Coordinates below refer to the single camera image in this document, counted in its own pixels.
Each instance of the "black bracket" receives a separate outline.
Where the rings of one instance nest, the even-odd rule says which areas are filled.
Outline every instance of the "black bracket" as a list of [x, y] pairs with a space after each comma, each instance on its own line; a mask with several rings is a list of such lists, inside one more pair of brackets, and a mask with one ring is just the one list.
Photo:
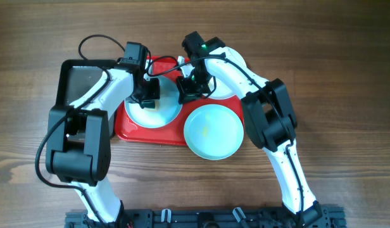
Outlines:
[[289, 211], [289, 209], [282, 204], [283, 209], [287, 212], [288, 215], [291, 216], [292, 218], [292, 226], [296, 228], [303, 228], [303, 227], [308, 227], [309, 225], [312, 225], [312, 223], [316, 222], [318, 219], [322, 218], [323, 216], [323, 209], [322, 206], [318, 201], [314, 201], [313, 205], [306, 209], [303, 212], [298, 212], [293, 214], [293, 212]]
[[[127, 228], [133, 227], [134, 221], [129, 217], [125, 207], [120, 202], [120, 209], [116, 222], [110, 222], [106, 224], [106, 228]], [[100, 222], [90, 219], [86, 213], [67, 213], [64, 228], [90, 228], [90, 227], [102, 227], [105, 228]]]
[[157, 78], [144, 79], [148, 49], [136, 42], [126, 43], [125, 54], [119, 58], [116, 69], [126, 70], [134, 75], [134, 90], [128, 101], [139, 103], [142, 108], [154, 108], [160, 98], [160, 81]]
[[[188, 54], [190, 60], [210, 56], [210, 52], [217, 48], [224, 48], [226, 45], [218, 37], [204, 41], [197, 31], [185, 36], [182, 47]], [[201, 99], [203, 94], [211, 94], [208, 83], [212, 75], [206, 70], [203, 60], [194, 62], [194, 69], [189, 77], [177, 77], [177, 87], [180, 92], [179, 104], [185, 104]]]
[[[72, 106], [55, 105], [49, 112], [49, 129]], [[111, 162], [108, 112], [79, 110], [67, 118], [47, 141], [46, 169], [60, 181], [79, 181], [95, 186], [105, 178]], [[68, 140], [67, 135], [85, 131], [84, 141]]]
[[267, 103], [267, 99], [263, 92], [274, 103], [292, 141], [296, 137], [296, 116], [286, 86], [279, 79], [267, 82], [263, 91], [249, 92], [241, 99], [247, 135], [257, 148], [266, 147], [275, 152], [280, 144], [289, 139], [289, 136], [273, 109], [264, 113], [262, 106]]

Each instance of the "wood grain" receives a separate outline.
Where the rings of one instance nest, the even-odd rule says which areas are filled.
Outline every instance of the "wood grain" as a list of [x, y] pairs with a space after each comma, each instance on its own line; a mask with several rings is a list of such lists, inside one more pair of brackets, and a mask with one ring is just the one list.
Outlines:
[[[318, 200], [344, 206], [349, 227], [390, 227], [390, 1], [340, 0], [0, 1], [0, 227], [62, 227], [65, 212], [84, 208], [34, 173], [61, 63], [79, 58], [80, 40], [106, 34], [183, 55], [194, 30], [287, 84]], [[83, 49], [89, 58], [122, 55], [102, 39]], [[267, 156], [247, 138], [222, 161], [113, 139], [109, 177], [126, 208], [281, 203]]]

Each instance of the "black metal base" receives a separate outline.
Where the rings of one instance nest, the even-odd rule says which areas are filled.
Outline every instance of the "black metal base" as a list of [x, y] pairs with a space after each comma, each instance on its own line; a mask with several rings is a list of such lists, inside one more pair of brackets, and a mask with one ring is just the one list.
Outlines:
[[[283, 207], [269, 207], [260, 210], [243, 210], [246, 216], [246, 224], [249, 228], [288, 228], [289, 216]], [[322, 205], [323, 216], [307, 228], [347, 228], [344, 208]], [[243, 228], [244, 225], [237, 222], [232, 210], [190, 210], [169, 212], [152, 210], [125, 210], [125, 213], [134, 221], [134, 228]], [[65, 228], [101, 227], [87, 225], [85, 213], [66, 213]]]

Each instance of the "red tray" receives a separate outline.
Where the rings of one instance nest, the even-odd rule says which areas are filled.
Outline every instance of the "red tray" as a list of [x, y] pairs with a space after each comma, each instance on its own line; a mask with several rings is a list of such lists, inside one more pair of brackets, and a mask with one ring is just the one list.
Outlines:
[[[152, 56], [151, 59], [153, 60], [155, 58], [158, 58], [158, 56]], [[153, 73], [164, 72], [174, 66], [174, 60], [168, 58], [162, 59], [154, 64]], [[174, 70], [164, 76], [175, 82], [175, 79], [180, 75], [180, 71]], [[116, 113], [115, 133], [120, 139], [126, 141], [186, 146], [187, 143], [184, 138], [185, 121], [187, 120], [189, 114], [191, 114], [196, 108], [208, 104], [223, 105], [230, 108], [237, 114], [241, 122], [244, 124], [241, 103], [237, 96], [232, 96], [231, 98], [223, 100], [209, 98], [199, 99], [197, 101], [186, 103], [182, 105], [181, 112], [178, 114], [177, 118], [166, 126], [156, 129], [147, 129], [134, 123], [127, 115], [125, 102], [123, 102]]]

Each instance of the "light blue bowl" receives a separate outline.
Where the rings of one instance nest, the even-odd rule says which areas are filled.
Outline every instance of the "light blue bowl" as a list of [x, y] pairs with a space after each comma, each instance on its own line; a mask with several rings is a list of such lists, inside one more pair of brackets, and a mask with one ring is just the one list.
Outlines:
[[184, 137], [198, 156], [221, 160], [233, 155], [244, 137], [240, 118], [229, 108], [208, 104], [195, 109], [184, 125]]

